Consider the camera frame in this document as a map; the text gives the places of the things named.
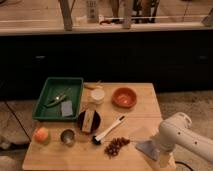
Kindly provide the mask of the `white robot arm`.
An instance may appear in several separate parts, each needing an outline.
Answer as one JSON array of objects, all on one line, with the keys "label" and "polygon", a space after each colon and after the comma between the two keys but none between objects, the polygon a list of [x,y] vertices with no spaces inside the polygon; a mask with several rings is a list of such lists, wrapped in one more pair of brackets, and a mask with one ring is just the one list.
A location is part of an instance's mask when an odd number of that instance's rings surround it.
[{"label": "white robot arm", "polygon": [[191,125],[192,120],[183,112],[177,112],[159,124],[153,140],[159,151],[158,163],[161,168],[168,166],[176,145],[213,163],[213,140],[191,131]]}]

